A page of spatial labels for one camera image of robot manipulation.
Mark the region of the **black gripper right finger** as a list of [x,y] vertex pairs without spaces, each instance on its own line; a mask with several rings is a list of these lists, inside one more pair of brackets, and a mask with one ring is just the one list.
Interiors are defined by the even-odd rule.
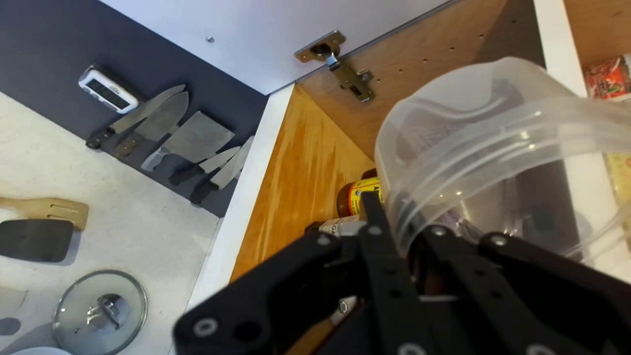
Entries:
[[411,246],[426,287],[434,270],[495,355],[631,355],[631,283],[501,232],[474,240],[430,224]]

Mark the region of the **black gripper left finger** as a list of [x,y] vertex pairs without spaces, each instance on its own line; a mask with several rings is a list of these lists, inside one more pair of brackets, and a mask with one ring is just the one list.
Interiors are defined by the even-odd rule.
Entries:
[[375,355],[422,348],[419,297],[399,258],[377,193],[361,197],[367,224],[355,236],[308,230],[221,287],[174,325],[176,355],[282,355],[340,299],[367,303],[353,342]]

